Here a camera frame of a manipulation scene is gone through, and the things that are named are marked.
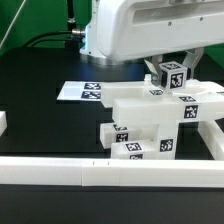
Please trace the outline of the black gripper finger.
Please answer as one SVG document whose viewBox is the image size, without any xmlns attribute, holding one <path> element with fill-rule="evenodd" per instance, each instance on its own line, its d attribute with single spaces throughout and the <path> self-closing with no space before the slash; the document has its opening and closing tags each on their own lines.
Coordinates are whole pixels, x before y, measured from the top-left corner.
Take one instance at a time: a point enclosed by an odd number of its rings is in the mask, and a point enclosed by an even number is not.
<svg viewBox="0 0 224 224">
<path fill-rule="evenodd" d="M 162 60 L 162 55 L 150 56 L 145 59 L 145 64 L 151 74 L 151 83 L 154 86 L 159 86 L 161 84 L 162 70 L 160 68 L 160 63 Z"/>
<path fill-rule="evenodd" d="M 194 78 L 194 70 L 198 65 L 199 61 L 201 60 L 203 54 L 204 54 L 203 47 L 189 49 L 186 51 L 186 57 L 183 61 L 183 65 L 187 68 L 188 79 Z"/>
</svg>

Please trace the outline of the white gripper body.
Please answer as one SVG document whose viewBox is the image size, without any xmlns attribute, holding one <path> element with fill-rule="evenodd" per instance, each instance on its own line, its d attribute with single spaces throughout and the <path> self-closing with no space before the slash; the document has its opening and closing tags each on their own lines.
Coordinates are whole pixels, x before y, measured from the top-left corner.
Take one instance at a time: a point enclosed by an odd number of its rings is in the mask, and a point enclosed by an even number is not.
<svg viewBox="0 0 224 224">
<path fill-rule="evenodd" d="M 114 61 L 224 43 L 224 0 L 100 0 L 97 45 Z"/>
</svg>

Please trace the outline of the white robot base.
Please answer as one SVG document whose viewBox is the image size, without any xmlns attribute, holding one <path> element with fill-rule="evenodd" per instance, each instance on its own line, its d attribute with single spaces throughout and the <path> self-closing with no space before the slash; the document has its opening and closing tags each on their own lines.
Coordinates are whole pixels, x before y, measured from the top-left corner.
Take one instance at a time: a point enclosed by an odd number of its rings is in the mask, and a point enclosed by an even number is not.
<svg viewBox="0 0 224 224">
<path fill-rule="evenodd" d="M 99 51 L 97 47 L 97 16 L 100 0 L 92 0 L 91 20 L 85 28 L 85 42 L 80 49 L 80 58 L 82 60 L 109 65 L 110 61 Z"/>
</svg>

